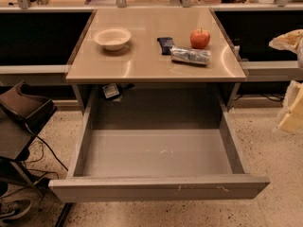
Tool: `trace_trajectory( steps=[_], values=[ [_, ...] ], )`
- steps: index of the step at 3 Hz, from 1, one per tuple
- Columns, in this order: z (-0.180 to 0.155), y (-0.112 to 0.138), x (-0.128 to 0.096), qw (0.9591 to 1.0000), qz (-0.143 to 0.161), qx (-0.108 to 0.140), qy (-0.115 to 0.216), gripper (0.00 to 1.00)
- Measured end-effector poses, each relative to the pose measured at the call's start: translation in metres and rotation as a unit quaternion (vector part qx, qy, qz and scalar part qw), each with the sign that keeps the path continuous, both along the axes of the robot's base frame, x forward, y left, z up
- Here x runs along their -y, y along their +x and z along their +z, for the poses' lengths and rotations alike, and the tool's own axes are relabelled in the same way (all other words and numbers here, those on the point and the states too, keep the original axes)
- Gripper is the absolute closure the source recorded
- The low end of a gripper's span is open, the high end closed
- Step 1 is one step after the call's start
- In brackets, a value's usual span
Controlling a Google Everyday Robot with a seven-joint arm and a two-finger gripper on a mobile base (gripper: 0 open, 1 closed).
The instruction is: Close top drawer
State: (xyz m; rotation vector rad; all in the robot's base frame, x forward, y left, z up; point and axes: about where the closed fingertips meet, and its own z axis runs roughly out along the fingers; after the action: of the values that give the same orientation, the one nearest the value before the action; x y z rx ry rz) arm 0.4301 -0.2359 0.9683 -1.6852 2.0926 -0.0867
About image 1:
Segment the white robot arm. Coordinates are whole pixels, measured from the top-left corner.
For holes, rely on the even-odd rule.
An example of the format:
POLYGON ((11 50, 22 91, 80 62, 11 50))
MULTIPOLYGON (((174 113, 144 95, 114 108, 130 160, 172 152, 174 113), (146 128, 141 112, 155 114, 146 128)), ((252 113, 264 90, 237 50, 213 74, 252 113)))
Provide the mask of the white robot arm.
MULTIPOLYGON (((303 29, 296 29, 275 37, 269 46, 296 54, 297 66, 303 70, 303 29)), ((277 128, 295 133, 303 128, 303 83, 292 80, 287 87, 282 109, 277 115, 277 128)))

